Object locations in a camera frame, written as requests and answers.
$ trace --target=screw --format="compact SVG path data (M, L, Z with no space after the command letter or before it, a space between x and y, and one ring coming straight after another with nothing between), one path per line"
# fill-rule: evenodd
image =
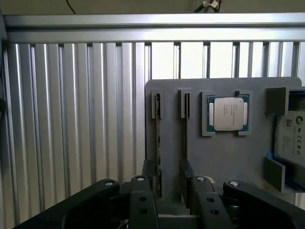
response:
M197 179L196 180L199 180L199 181L204 181L205 180L205 178L204 177L197 177Z
M229 184L232 185L232 186L234 186L234 187L239 186L239 184L238 184L237 182L235 182L235 181L231 181Z
M111 181L110 181L110 182L107 182L107 183L105 183L105 185L106 185L106 186L111 186L111 185L113 185L113 182L111 182Z

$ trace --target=horizontal metal beam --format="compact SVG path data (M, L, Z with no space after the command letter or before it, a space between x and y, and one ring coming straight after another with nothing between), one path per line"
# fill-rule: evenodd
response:
M11 43L302 41L305 28L164 28L10 31Z
M227 14L112 14L5 16L7 28L15 27L141 27L141 26L305 26L305 13Z

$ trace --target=metal panel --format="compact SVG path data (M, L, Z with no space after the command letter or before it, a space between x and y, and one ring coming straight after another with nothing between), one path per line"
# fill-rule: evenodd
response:
M87 44L77 45L78 69L78 96L79 96L79 122L80 122L80 156L82 189L91 185L91 158L90 158L90 121L89 121L89 85Z
M240 42L239 44L239 78L249 77L249 57L250 56L250 43Z
M210 78L231 78L233 43L212 42L210 53Z
M135 173L141 174L143 161L145 159L145 105L144 87L148 80L145 79L145 72L149 72L146 65L146 53L148 49L144 43L135 44Z
M93 182L107 178L107 139L106 139L106 82L104 75L104 45L93 44L93 90L94 90L94 154L92 166L96 170Z
M115 43L106 44L108 173L118 179L117 72Z
M299 44L299 58L297 64L297 77L302 80L302 86L305 85L305 42Z
M263 43L252 43L251 77L263 76Z
M39 182L37 170L37 151L35 139L35 120L33 106L31 47L28 44L20 45L20 59L22 69L23 102L25 119L25 138L27 161L29 170L29 189L31 214L36 215L39 209Z
M63 138L61 121L61 77L59 46L49 45L51 116L55 168L56 202L65 199Z
M1 125L0 126L1 128L1 131L3 133L5 133L5 128L6 126L5 125ZM6 146L5 144L5 141L6 141L6 137L2 137L2 141L0 142L1 145L4 145L4 147ZM1 212L0 212L0 227L1 228L5 228L5 211L4 211L4 193L3 193L3 182L2 182L2 176L0 176L0 209L1 209Z
M270 42L269 44L269 61L268 61L268 77L279 76L280 62L280 43Z
M133 132L133 65L132 44L122 44L122 83L123 83L123 177L134 175L134 132Z
M13 44L9 48L10 96L12 110L12 129L14 156L16 163L19 215L18 222L23 222L31 217L31 203L29 190L29 170L26 152L24 105L22 97L22 76L20 64L20 46Z
M7 228L100 179L141 173L151 79L305 80L304 13L5 20Z
M152 43L152 79L174 78L174 45L172 42Z
M181 79L203 77L203 43L181 43Z
M45 208L56 203L48 45L35 49L36 90Z

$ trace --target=white label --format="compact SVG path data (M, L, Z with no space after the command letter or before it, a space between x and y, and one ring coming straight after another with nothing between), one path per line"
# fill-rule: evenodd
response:
M275 155L305 166L305 112L289 111L276 126Z
M241 130L244 125L242 98L216 98L214 101L214 130Z

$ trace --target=black mount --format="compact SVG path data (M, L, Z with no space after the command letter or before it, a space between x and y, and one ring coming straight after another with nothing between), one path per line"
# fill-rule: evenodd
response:
M131 182L101 180L15 228L305 228L302 209L242 181L217 187L209 178L196 176L187 160L180 162L177 188L189 215L158 215L152 191L154 170L146 160L142 175Z

